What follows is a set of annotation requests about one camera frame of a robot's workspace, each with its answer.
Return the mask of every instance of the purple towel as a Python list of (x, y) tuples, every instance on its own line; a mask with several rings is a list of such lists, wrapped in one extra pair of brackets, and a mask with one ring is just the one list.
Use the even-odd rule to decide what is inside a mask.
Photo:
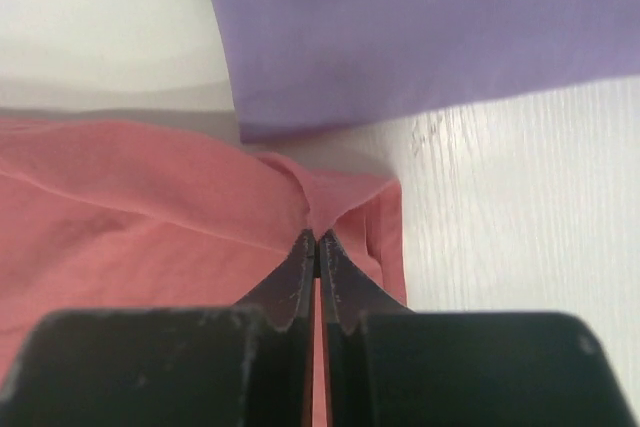
[(640, 0), (213, 0), (252, 142), (640, 73)]

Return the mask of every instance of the red cloth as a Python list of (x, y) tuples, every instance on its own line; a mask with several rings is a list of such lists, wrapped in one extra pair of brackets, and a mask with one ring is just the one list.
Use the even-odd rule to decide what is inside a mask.
[(196, 133), (0, 120), (0, 378), (52, 310), (230, 304), (307, 226), (333, 227), (404, 302), (400, 201), (397, 180), (309, 171)]

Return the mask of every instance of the tabletop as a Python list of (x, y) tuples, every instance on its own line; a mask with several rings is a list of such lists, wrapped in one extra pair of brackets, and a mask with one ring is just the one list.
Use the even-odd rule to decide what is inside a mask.
[[(0, 12), (0, 115), (127, 118), (239, 145), (210, 0)], [(578, 315), (640, 413), (640, 78), (244, 148), (395, 174), (412, 308)]]

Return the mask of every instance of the white wooden surface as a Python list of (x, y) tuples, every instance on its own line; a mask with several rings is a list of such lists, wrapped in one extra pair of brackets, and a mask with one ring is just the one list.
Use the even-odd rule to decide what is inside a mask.
[[(0, 106), (237, 143), (209, 0), (0, 0)], [(412, 307), (578, 314), (640, 412), (640, 78), (269, 148), (395, 172)]]

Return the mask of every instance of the folded purple fabric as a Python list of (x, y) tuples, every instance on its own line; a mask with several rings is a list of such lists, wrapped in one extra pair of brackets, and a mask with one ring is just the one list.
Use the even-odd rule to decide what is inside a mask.
[(213, 0), (244, 141), (640, 73), (640, 0)]

